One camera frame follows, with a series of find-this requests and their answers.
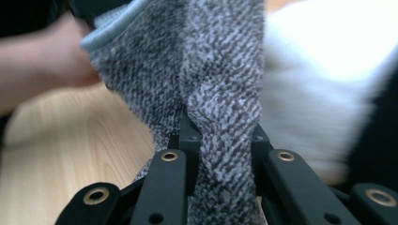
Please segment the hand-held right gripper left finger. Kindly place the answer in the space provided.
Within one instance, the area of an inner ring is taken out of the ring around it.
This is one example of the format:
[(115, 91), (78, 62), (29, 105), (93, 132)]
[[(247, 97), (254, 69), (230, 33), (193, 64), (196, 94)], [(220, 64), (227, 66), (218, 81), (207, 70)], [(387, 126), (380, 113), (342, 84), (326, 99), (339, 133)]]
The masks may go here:
[(186, 192), (192, 196), (198, 176), (199, 150), (201, 146), (201, 133), (189, 118), (186, 112), (182, 113), (180, 129), (177, 134), (172, 134), (168, 142), (169, 149), (182, 151), (187, 158)]

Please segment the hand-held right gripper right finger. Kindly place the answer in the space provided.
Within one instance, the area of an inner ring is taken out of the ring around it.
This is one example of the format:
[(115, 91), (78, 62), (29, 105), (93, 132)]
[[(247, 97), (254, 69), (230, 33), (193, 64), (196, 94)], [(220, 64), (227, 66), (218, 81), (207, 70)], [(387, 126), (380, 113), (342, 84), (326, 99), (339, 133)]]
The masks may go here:
[(268, 153), (273, 149), (266, 132), (257, 125), (253, 131), (251, 153), (254, 174), (255, 192), (257, 196), (262, 195), (265, 172), (263, 164), (268, 160)]

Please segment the grey knitted sock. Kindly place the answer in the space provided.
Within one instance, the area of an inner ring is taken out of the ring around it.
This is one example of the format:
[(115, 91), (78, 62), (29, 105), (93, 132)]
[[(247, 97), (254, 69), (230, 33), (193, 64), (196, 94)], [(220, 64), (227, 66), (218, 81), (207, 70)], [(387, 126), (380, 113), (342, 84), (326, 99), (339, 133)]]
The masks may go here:
[(263, 225), (251, 142), (261, 115), (263, 0), (132, 0), (81, 45), (164, 150), (183, 114), (202, 134), (189, 225)]

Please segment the panda plush toy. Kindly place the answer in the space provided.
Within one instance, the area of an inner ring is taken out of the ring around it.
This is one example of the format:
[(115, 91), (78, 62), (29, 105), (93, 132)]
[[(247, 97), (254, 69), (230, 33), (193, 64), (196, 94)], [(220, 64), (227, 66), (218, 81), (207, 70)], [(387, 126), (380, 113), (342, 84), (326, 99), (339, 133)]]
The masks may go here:
[(271, 143), (329, 185), (398, 191), (398, 0), (304, 0), (265, 27)]

